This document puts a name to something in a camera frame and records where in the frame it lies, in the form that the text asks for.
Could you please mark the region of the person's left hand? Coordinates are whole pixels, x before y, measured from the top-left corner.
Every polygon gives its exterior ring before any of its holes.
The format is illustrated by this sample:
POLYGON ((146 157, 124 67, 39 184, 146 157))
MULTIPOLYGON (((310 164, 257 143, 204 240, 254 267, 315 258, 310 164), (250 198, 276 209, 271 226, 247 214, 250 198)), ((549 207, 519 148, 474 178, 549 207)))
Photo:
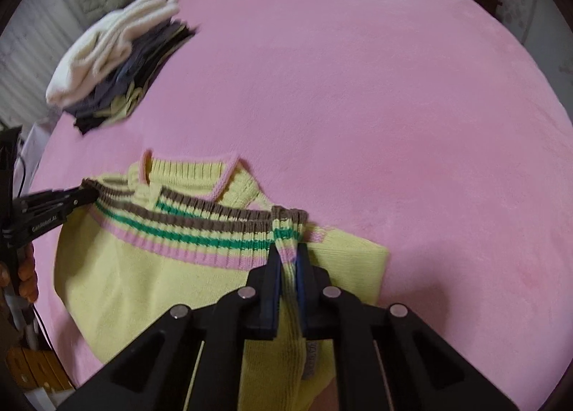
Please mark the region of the person's left hand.
POLYGON ((38 300, 38 275, 34 259, 34 246, 29 243, 24 249, 24 259, 19 264, 19 295, 29 303, 38 300))

